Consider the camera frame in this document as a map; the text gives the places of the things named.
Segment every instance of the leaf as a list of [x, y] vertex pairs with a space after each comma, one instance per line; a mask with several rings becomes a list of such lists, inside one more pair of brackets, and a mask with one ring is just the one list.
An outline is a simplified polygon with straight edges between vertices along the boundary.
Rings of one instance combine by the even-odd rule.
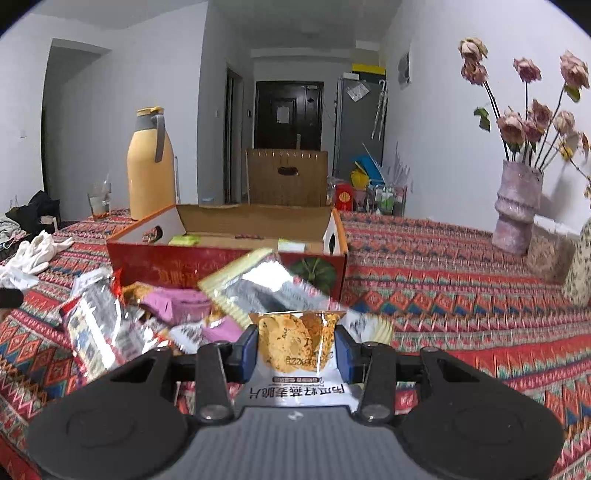
[[579, 100], [581, 100], [581, 92], [578, 88], [572, 88], [567, 85], [564, 87], [564, 91], [574, 103], [579, 103]]
[[491, 131], [491, 121], [485, 116], [481, 116], [478, 126], [487, 132]]
[[589, 139], [587, 135], [581, 134], [581, 142], [583, 143], [583, 152], [585, 153], [585, 157], [589, 155]]
[[486, 108], [480, 106], [476, 110], [474, 110], [474, 116], [479, 116], [480, 118], [488, 118], [488, 112]]

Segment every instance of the pink flower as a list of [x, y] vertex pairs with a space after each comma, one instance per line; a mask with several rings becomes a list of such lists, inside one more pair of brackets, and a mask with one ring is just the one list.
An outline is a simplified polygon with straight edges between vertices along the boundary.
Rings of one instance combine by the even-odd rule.
[[570, 134], [574, 129], [574, 115], [571, 112], [560, 112], [554, 119], [554, 127], [560, 135]]
[[505, 116], [500, 117], [496, 124], [501, 130], [501, 138], [511, 145], [522, 145], [525, 142], [525, 132], [521, 115], [509, 109]]
[[542, 105], [538, 100], [534, 99], [531, 109], [528, 111], [529, 117], [535, 122], [539, 130], [544, 132], [550, 125], [552, 120], [552, 110], [546, 105]]
[[462, 67], [462, 76], [472, 85], [482, 85], [486, 81], [488, 74], [484, 65], [466, 60]]
[[458, 47], [460, 55], [464, 60], [470, 60], [476, 63], [482, 61], [482, 57], [488, 55], [488, 49], [480, 38], [464, 38]]
[[581, 87], [589, 88], [587, 64], [568, 50], [560, 56], [560, 73], [569, 87], [577, 90]]
[[540, 131], [533, 119], [528, 118], [523, 124], [525, 139], [530, 143], [537, 143], [541, 140], [544, 131]]
[[521, 60], [515, 59], [513, 66], [515, 67], [515, 70], [517, 70], [517, 73], [519, 73], [522, 82], [531, 83], [534, 80], [542, 79], [542, 72], [540, 69], [534, 65], [533, 61], [526, 59], [525, 57]]

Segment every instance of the thermos bottle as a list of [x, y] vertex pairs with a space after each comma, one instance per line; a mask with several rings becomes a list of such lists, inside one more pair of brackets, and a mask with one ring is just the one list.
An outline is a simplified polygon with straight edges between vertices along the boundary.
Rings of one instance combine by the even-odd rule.
[[138, 110], [127, 152], [131, 218], [140, 220], [176, 201], [174, 154], [164, 128], [164, 109]]

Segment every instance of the vase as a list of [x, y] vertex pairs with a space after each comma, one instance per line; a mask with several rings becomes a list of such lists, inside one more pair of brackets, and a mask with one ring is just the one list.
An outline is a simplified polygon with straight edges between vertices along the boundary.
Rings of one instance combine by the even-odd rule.
[[534, 215], [540, 208], [543, 175], [518, 161], [503, 163], [495, 209], [499, 219], [492, 244], [501, 250], [525, 255], [531, 240]]

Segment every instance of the red box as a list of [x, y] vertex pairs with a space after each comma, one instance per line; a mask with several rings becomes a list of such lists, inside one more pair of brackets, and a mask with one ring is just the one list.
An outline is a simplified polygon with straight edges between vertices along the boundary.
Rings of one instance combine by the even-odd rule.
[[[145, 234], [154, 229], [160, 238], [148, 243]], [[185, 233], [197, 235], [199, 244], [168, 245]], [[195, 288], [202, 278], [262, 247], [279, 250], [291, 272], [340, 299], [348, 251], [339, 213], [330, 207], [171, 205], [107, 239], [123, 285], [143, 281], [175, 288]]]

